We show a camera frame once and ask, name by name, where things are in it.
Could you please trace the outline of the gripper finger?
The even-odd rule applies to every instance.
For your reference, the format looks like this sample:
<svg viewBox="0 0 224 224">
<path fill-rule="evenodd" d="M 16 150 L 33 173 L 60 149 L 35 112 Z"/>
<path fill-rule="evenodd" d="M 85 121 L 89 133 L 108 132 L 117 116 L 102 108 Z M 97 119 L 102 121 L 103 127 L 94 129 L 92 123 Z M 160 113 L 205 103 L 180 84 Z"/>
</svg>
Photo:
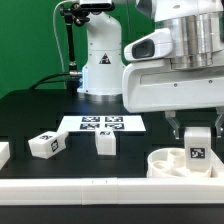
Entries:
<svg viewBox="0 0 224 224">
<path fill-rule="evenodd" d="M 223 133 L 222 124 L 224 123 L 224 106 L 217 107 L 216 112 L 217 112 L 217 119 L 215 121 L 215 128 L 217 137 L 220 138 Z"/>
</svg>

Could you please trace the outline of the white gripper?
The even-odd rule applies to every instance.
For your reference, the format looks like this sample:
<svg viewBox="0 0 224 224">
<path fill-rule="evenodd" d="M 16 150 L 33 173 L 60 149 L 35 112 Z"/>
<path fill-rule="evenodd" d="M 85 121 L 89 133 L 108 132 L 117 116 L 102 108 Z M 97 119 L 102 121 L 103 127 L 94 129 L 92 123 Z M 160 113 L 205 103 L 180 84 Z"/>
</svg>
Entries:
<svg viewBox="0 0 224 224">
<path fill-rule="evenodd" d="M 127 45 L 124 56 L 124 107 L 131 113 L 166 111 L 176 139 L 180 123 L 173 110 L 224 106 L 220 30 L 160 28 Z"/>
</svg>

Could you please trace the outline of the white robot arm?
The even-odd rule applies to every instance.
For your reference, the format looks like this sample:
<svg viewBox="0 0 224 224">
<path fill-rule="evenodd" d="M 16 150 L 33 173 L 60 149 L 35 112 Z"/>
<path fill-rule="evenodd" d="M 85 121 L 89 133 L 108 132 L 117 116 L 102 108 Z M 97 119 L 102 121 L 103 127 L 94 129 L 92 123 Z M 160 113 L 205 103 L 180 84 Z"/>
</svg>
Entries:
<svg viewBox="0 0 224 224">
<path fill-rule="evenodd" d="M 134 112 L 163 111 L 175 130 L 175 112 L 217 109 L 216 135 L 224 123 L 224 2 L 222 0 L 136 0 L 155 21 L 155 31 L 126 47 L 121 26 L 105 11 L 114 0 L 81 0 L 88 14 L 85 95 L 121 96 Z"/>
</svg>

